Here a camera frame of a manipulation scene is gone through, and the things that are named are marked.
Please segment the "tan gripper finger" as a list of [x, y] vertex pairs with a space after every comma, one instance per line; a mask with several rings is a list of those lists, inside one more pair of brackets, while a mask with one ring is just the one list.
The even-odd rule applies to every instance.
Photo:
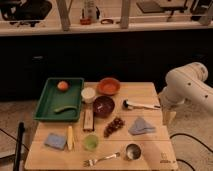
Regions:
[[176, 116], [176, 111], [171, 111], [169, 113], [168, 125], [170, 125], [172, 123], [172, 121], [175, 118], [175, 116]]
[[169, 112], [168, 110], [163, 110], [163, 124], [167, 125]]

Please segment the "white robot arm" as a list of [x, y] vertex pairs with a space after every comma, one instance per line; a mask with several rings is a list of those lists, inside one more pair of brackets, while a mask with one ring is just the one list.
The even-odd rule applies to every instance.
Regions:
[[207, 78], [208, 70], [200, 62], [174, 68], [166, 74], [166, 86], [159, 93], [164, 125], [172, 122], [176, 116], [174, 109], [186, 99], [213, 114], [213, 88], [205, 84]]

